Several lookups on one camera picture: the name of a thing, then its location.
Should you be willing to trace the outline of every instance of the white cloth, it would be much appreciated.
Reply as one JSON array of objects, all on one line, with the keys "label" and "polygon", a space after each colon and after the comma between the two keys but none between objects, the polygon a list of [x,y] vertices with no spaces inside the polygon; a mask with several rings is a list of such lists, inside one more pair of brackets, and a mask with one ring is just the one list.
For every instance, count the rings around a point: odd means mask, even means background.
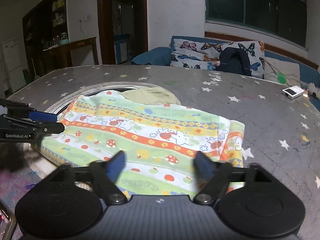
[{"label": "white cloth", "polygon": [[286,76],[287,84],[289,86],[300,86],[300,66],[298,63],[283,61],[270,57],[266,57],[265,60],[265,80],[278,82],[277,73],[281,72],[283,75]]}]

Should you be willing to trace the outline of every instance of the wooden cabinet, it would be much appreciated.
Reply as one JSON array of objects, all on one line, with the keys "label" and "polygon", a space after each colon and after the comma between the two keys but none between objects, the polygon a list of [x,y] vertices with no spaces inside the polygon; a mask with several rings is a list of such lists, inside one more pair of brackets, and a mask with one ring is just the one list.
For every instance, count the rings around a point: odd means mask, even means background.
[{"label": "wooden cabinet", "polygon": [[43,76],[46,74],[41,61],[43,50],[54,45],[53,39],[61,33],[68,34],[66,0],[41,1],[22,18],[22,25],[30,75]]}]

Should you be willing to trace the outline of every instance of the butterfly pillow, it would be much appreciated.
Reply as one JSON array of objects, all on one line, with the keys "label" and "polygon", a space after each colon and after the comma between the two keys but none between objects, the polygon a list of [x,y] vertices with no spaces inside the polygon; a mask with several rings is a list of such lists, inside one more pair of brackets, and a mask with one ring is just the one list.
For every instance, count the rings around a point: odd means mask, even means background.
[{"label": "butterfly pillow", "polygon": [[227,47],[243,49],[250,59],[251,75],[263,79],[264,72],[264,43],[262,41],[240,41],[233,44],[225,43],[222,49]]},{"label": "butterfly pillow", "polygon": [[216,46],[212,56],[213,43],[174,39],[171,46],[171,66],[214,70],[214,62],[219,60],[222,48]]}]

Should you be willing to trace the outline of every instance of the white device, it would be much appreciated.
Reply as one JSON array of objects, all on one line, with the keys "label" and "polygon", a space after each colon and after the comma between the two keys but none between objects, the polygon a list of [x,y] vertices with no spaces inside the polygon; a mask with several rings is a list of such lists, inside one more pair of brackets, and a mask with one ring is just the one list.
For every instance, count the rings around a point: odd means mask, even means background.
[{"label": "white device", "polygon": [[301,87],[294,86],[282,90],[282,94],[290,99],[295,99],[303,94],[304,90]]}]

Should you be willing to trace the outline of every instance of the baby blanket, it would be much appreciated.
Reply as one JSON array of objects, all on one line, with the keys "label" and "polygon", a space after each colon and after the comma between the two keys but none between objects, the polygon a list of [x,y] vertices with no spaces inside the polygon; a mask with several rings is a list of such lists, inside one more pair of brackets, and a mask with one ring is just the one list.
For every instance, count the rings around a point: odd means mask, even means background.
[{"label": "baby blanket", "polygon": [[[117,91],[79,96],[59,116],[66,129],[39,141],[38,150],[57,165],[87,166],[124,150],[127,164],[117,186],[132,194],[191,198],[205,185],[196,178],[197,151],[214,161],[243,167],[244,124],[179,105],[143,105]],[[241,187],[231,183],[230,190]]]}]

